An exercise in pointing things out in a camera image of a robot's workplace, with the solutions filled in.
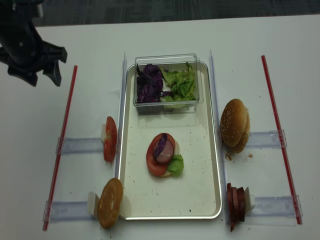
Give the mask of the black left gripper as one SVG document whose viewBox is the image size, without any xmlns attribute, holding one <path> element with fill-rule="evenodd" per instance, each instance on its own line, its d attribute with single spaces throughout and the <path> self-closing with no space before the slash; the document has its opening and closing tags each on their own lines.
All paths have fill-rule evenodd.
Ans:
<svg viewBox="0 0 320 240">
<path fill-rule="evenodd" d="M 43 0 L 2 0 L 0 2 L 0 44 L 2 60 L 7 65 L 18 68 L 36 68 L 38 64 L 47 64 L 43 75 L 47 76 L 57 86 L 61 86 L 59 63 L 67 62 L 67 51 L 42 40 L 33 24 L 35 4 Z M 31 86 L 37 85 L 38 76 L 35 72 L 23 72 L 9 68 L 10 76 L 19 78 Z"/>
</svg>

